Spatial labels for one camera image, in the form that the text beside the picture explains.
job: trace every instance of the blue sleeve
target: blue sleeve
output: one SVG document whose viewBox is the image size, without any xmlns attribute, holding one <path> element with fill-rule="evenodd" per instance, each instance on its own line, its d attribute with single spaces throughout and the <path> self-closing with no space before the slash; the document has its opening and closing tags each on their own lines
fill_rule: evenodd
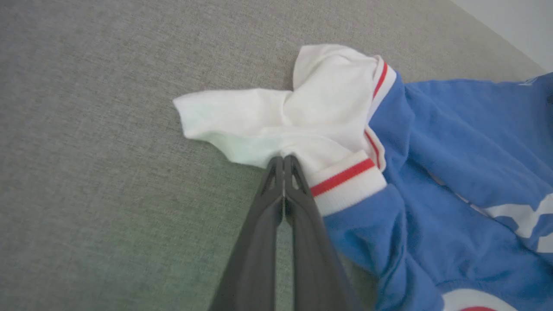
<svg viewBox="0 0 553 311">
<path fill-rule="evenodd" d="M 407 248 L 405 203 L 395 186 L 324 219 L 334 246 L 374 273 L 376 310 L 442 310 L 441 293 Z"/>
</svg>

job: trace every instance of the white sleeve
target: white sleeve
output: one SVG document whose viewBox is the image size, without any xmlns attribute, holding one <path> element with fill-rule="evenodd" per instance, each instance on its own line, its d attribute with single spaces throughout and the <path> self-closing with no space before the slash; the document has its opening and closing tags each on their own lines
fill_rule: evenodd
<svg viewBox="0 0 553 311">
<path fill-rule="evenodd" d="M 383 63 L 344 46 L 305 46 L 293 92 L 204 91 L 174 104 L 187 138 L 212 143 L 233 162 L 264 167 L 293 153 L 306 175 L 358 152 L 383 162 L 384 149 L 367 126 Z"/>
</svg>

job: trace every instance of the red and white trim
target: red and white trim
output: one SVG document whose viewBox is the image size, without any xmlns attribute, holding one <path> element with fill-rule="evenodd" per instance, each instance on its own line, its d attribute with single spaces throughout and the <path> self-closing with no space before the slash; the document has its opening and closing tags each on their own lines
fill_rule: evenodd
<svg viewBox="0 0 553 311">
<path fill-rule="evenodd" d="M 377 69 L 374 72 L 373 81 L 376 81 L 373 91 L 373 101 L 367 114 L 367 123 L 372 118 L 378 106 L 382 103 L 392 86 L 398 74 L 395 70 L 388 66 L 388 64 L 380 57 L 376 55 L 374 58 L 378 60 Z"/>
<path fill-rule="evenodd" d="M 321 216 L 344 210 L 386 187 L 386 180 L 365 151 L 307 177 Z"/>
<path fill-rule="evenodd" d="M 517 311 L 498 297 L 476 289 L 455 289 L 442 296 L 444 311 Z"/>
<path fill-rule="evenodd" d="M 373 81 L 377 83 L 373 91 L 373 101 L 367 114 L 367 124 L 392 88 L 392 85 L 394 85 L 395 79 L 398 77 L 394 69 L 388 66 L 379 55 L 376 55 L 375 58 L 378 60 L 378 65 L 374 72 Z M 367 154 L 371 155 L 373 162 L 376 163 L 378 169 L 383 172 L 386 169 L 384 146 L 382 146 L 380 140 L 368 125 L 365 126 L 364 136 L 367 139 Z"/>
</svg>

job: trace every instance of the garment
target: garment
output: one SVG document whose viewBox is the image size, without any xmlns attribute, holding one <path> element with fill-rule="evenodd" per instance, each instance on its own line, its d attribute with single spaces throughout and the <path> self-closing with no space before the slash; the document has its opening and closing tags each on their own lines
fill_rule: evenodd
<svg viewBox="0 0 553 311">
<path fill-rule="evenodd" d="M 335 247 L 379 278 L 377 310 L 521 311 L 553 305 L 551 95 L 553 74 L 403 84 L 380 57 L 317 45 L 294 92 L 175 106 L 232 161 L 299 157 Z"/>
</svg>

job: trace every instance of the white graphic print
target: white graphic print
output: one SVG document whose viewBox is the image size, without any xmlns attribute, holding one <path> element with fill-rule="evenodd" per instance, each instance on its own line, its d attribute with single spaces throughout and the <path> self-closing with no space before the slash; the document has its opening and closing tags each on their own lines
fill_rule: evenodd
<svg viewBox="0 0 553 311">
<path fill-rule="evenodd" d="M 520 237 L 530 238 L 534 228 L 536 228 L 540 220 L 540 216 L 553 214 L 553 193 L 548 194 L 545 199 L 540 202 L 536 211 L 534 211 L 530 205 L 522 204 L 503 204 L 480 210 L 493 218 L 499 216 L 512 218 L 518 225 L 518 229 L 515 233 Z M 538 239 L 537 252 L 553 252 L 553 234 Z"/>
<path fill-rule="evenodd" d="M 455 289 L 442 296 L 444 311 L 517 311 L 496 296 L 475 289 Z"/>
</svg>

